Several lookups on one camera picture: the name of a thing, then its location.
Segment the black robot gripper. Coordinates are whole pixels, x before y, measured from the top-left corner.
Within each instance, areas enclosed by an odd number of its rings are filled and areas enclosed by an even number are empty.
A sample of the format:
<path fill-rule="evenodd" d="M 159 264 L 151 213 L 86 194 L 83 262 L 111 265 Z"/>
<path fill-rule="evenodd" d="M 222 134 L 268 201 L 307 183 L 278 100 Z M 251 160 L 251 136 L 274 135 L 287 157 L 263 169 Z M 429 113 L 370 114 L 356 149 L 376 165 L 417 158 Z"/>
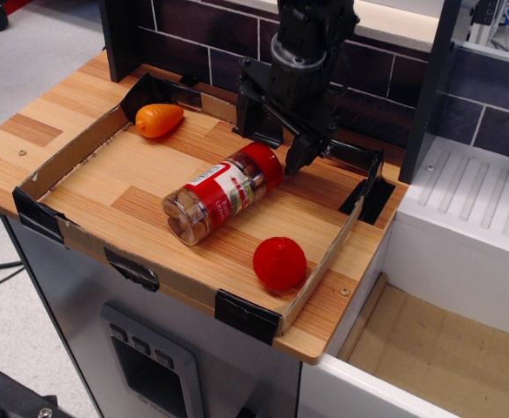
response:
<path fill-rule="evenodd" d="M 282 128 L 293 135 L 285 175 L 294 176 L 329 145 L 330 112 L 324 95 L 337 62 L 337 49 L 304 39 L 299 45 L 271 40 L 269 64 L 240 61 L 237 123 L 234 132 L 273 148 L 283 143 Z"/>

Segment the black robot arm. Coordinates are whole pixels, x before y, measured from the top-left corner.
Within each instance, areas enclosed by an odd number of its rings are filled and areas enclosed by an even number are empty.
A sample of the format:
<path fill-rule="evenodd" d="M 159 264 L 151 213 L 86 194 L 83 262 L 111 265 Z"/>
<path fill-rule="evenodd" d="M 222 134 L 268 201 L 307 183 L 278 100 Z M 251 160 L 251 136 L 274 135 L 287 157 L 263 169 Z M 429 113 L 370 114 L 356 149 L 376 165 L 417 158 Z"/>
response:
<path fill-rule="evenodd" d="M 341 46 L 359 22 L 352 1 L 281 1 L 280 22 L 271 40 L 271 62 L 245 57 L 238 81 L 238 135 L 272 148 L 283 143 L 267 126 L 288 131 L 293 140 L 285 159 L 292 176 L 323 155 L 337 125 L 325 97 Z"/>

